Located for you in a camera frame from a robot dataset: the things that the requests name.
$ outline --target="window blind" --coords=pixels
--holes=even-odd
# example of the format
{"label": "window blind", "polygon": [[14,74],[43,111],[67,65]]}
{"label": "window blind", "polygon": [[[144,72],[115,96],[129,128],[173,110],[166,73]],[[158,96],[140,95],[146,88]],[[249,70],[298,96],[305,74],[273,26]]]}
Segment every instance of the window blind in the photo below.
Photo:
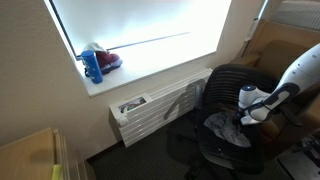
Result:
{"label": "window blind", "polygon": [[92,42],[108,49],[181,33],[216,34],[212,41],[218,41],[231,0],[52,2],[79,55]]}
{"label": "window blind", "polygon": [[283,1],[271,21],[320,31],[320,2]]}

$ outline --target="radiator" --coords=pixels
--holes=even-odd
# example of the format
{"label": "radiator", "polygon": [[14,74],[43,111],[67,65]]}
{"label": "radiator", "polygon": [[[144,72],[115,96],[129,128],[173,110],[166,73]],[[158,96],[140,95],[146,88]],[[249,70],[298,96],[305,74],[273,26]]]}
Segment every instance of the radiator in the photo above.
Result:
{"label": "radiator", "polygon": [[[192,110],[195,86],[204,87],[211,73],[212,69],[203,69],[157,90],[143,93],[110,106],[118,122],[125,146],[132,145]],[[128,104],[128,102],[134,101],[140,101],[143,104],[131,110],[120,112],[121,108],[119,107],[124,107],[123,105]]]}

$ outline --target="red object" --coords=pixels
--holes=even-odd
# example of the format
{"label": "red object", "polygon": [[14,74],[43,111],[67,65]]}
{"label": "red object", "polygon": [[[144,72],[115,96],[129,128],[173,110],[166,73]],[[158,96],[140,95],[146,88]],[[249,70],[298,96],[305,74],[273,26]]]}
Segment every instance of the red object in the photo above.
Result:
{"label": "red object", "polygon": [[120,59],[117,54],[110,54],[105,51],[95,51],[100,68]]}

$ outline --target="beige wall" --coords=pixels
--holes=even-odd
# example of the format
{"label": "beige wall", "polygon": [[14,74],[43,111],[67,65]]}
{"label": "beige wall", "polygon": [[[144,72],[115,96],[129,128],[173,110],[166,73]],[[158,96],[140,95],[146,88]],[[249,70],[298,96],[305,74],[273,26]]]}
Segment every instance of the beige wall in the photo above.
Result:
{"label": "beige wall", "polygon": [[233,0],[217,53],[89,98],[43,0],[1,1],[0,145],[51,126],[85,157],[106,149],[119,140],[110,104],[232,60],[260,4]]}

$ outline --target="cloth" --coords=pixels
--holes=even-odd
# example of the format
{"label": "cloth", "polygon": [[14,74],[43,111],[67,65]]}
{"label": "cloth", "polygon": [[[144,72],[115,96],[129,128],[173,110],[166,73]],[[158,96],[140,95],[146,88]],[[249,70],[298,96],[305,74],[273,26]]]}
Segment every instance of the cloth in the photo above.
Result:
{"label": "cloth", "polygon": [[205,120],[204,125],[221,139],[240,147],[251,147],[250,141],[240,132],[240,127],[232,124],[234,116],[235,114],[232,112],[212,114]]}

